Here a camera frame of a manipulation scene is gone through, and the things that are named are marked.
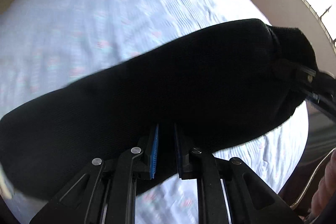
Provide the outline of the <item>right hand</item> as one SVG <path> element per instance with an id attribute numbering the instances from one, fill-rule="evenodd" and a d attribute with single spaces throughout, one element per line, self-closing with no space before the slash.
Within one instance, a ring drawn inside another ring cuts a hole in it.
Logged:
<path id="1" fill-rule="evenodd" d="M 331 154 L 330 161 L 325 168 L 325 174 L 319 182 L 318 189 L 311 200 L 311 213 L 319 216 L 326 207 L 336 189 L 335 178 L 335 151 Z"/>

